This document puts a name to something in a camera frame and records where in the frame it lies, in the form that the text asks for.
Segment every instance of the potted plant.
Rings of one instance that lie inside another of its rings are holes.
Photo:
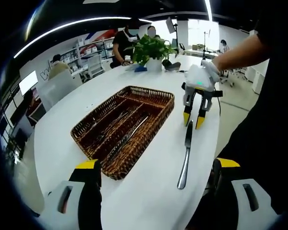
[[[162,60],[169,59],[170,54],[176,53],[171,45],[166,45],[165,42],[158,37],[144,35],[132,47],[134,48],[132,60],[142,66],[146,64],[147,71],[161,71]]]

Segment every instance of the wicker basket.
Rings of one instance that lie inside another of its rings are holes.
[[[123,179],[174,108],[174,95],[128,86],[90,112],[71,131],[71,136],[89,159],[101,161],[102,172]],[[143,113],[145,122],[110,160],[109,153],[136,125]]]

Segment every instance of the cable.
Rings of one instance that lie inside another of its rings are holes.
[[[219,97],[217,97],[217,101],[219,102],[220,116],[221,116],[221,103],[220,103],[220,99],[219,99]]]

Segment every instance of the black shirt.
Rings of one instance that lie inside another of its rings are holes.
[[[131,47],[133,42],[128,41],[128,38],[126,37],[123,31],[117,32],[113,40],[113,44],[119,44],[119,53],[124,60],[126,55],[130,56],[132,59],[133,50],[132,49],[124,50],[124,49]],[[112,59],[113,59],[113,66],[120,66],[120,62],[116,59],[115,56]]]
[[[288,210],[288,4],[265,4],[256,30],[270,48],[264,83],[256,105],[219,157],[238,162],[281,213]]]

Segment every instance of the floor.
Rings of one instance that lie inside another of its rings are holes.
[[[216,156],[258,99],[258,95],[252,91],[252,83],[244,80],[241,74],[239,76],[230,73],[229,79],[235,83],[233,88],[227,82],[220,85],[224,96],[220,98],[221,118]],[[33,146],[34,133],[26,144],[23,159],[15,166],[14,181],[24,203],[40,213],[44,208],[44,199],[36,176]]]

